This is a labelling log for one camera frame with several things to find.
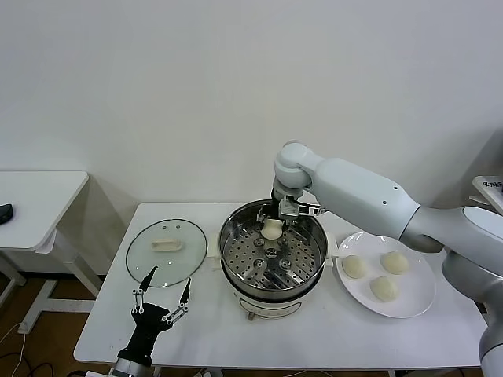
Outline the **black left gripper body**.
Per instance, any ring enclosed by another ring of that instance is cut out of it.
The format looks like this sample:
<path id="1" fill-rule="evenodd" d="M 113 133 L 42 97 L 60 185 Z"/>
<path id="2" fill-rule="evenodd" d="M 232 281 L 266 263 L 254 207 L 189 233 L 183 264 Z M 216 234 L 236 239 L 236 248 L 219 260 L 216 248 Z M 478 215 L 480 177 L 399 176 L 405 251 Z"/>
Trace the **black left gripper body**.
<path id="1" fill-rule="evenodd" d="M 170 310 L 151 303 L 143 305 L 143 313 L 132 313 L 135 329 L 127 346 L 120 350 L 117 357 L 137 364 L 151 364 L 152 352 L 158 335 L 169 330 L 164 317 L 169 316 Z"/>

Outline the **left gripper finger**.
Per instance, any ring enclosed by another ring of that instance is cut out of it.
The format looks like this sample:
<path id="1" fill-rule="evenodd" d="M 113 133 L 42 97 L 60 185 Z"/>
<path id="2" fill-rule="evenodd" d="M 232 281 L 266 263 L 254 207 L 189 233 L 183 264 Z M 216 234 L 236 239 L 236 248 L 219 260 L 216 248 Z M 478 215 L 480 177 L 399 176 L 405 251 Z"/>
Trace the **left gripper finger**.
<path id="1" fill-rule="evenodd" d="M 164 316 L 162 321 L 167 325 L 175 324 L 179 319 L 185 316 L 188 313 L 188 302 L 190 297 L 190 286 L 191 286 L 192 278 L 189 277 L 187 283 L 185 285 L 184 291 L 182 292 L 182 296 L 179 300 L 177 308 Z"/>
<path id="2" fill-rule="evenodd" d="M 154 266 L 150 272 L 143 278 L 138 289 L 134 289 L 132 291 L 132 295 L 134 297 L 134 308 L 132 309 L 132 313 L 144 313 L 144 295 L 148 290 L 152 278 L 158 269 L 157 266 Z"/>

